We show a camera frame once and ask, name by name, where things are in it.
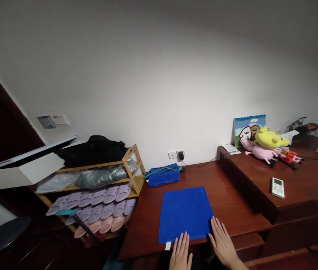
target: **cartoon picture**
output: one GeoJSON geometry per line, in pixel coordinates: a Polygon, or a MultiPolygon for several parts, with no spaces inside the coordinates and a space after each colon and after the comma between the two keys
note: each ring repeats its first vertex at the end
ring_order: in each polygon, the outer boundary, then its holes
{"type": "Polygon", "coordinates": [[[256,132],[266,126],[266,115],[255,115],[248,117],[235,118],[235,147],[242,148],[240,144],[242,139],[250,141],[255,140],[256,132]]]}

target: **wall socket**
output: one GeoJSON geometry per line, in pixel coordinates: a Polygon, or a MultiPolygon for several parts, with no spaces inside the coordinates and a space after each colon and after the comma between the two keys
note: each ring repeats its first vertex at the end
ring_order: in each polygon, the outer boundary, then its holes
{"type": "Polygon", "coordinates": [[[177,158],[178,157],[178,153],[181,152],[181,151],[183,152],[184,157],[185,157],[185,150],[176,150],[176,151],[170,151],[170,152],[167,153],[168,156],[169,156],[169,159],[177,158]]]}

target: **charger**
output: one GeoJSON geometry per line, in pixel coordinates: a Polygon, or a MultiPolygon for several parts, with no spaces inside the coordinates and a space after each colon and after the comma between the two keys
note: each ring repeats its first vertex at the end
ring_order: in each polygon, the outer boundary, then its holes
{"type": "Polygon", "coordinates": [[[179,160],[180,160],[180,161],[184,160],[184,153],[183,153],[183,151],[180,151],[180,152],[178,153],[178,155],[179,155],[179,160]]]}

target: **black bag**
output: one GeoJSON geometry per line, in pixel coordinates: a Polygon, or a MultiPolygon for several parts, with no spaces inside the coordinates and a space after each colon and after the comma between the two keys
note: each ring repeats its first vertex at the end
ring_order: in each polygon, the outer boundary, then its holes
{"type": "Polygon", "coordinates": [[[94,135],[87,142],[61,149],[56,154],[65,160],[67,168],[73,168],[121,161],[127,150],[121,141],[110,141],[104,136],[94,135]]]}

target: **bamboo shelf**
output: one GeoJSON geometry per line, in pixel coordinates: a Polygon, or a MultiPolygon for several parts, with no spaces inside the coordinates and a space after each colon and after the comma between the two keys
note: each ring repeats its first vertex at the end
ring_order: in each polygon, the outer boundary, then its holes
{"type": "MultiPolygon", "coordinates": [[[[145,175],[145,168],[143,165],[143,162],[141,160],[140,157],[140,153],[139,150],[137,149],[136,144],[133,145],[132,147],[129,147],[126,154],[124,155],[124,157],[122,158],[121,161],[115,161],[115,162],[109,162],[109,163],[103,163],[103,164],[96,164],[96,165],[90,165],[90,166],[83,166],[83,167],[76,167],[76,168],[62,168],[58,171],[56,171],[54,174],[56,173],[63,173],[63,172],[67,172],[67,171],[79,171],[79,170],[85,170],[85,169],[92,169],[92,168],[99,168],[99,167],[104,167],[104,166],[110,166],[110,165],[118,165],[118,164],[123,164],[127,174],[128,174],[128,178],[125,179],[121,179],[119,181],[116,181],[114,183],[111,183],[110,185],[114,185],[114,184],[118,184],[118,183],[123,183],[123,182],[128,182],[131,181],[133,184],[131,186],[131,191],[130,194],[128,195],[127,198],[134,198],[134,197],[139,197],[141,189],[144,185],[144,175],[145,175]],[[138,165],[138,169],[132,174],[130,169],[129,169],[129,165],[127,163],[128,159],[130,158],[130,156],[136,153],[137,159],[138,161],[136,161],[136,164],[138,165]],[[139,169],[141,168],[142,171],[142,175],[136,175],[137,172],[139,171],[139,169]]],[[[51,202],[48,198],[47,198],[47,194],[51,194],[51,193],[58,193],[58,192],[65,192],[65,191],[73,191],[73,190],[78,190],[78,189],[82,189],[76,185],[73,186],[68,186],[62,190],[59,191],[54,191],[54,192],[48,192],[48,193],[37,193],[36,192],[36,186],[30,186],[30,189],[35,193],[36,196],[39,197],[39,199],[47,206],[47,207],[51,207],[53,202],[51,202]]],[[[65,223],[66,222],[66,217],[64,216],[58,216],[58,218],[65,223]]],[[[76,231],[76,227],[74,225],[69,225],[67,226],[73,233],[75,233],[76,231]]],[[[115,238],[118,237],[118,235],[120,235],[120,231],[118,230],[116,232],[110,232],[107,237],[105,239],[110,239],[110,238],[115,238]]],[[[85,242],[86,237],[83,236],[80,238],[83,242],[85,242]]]]}

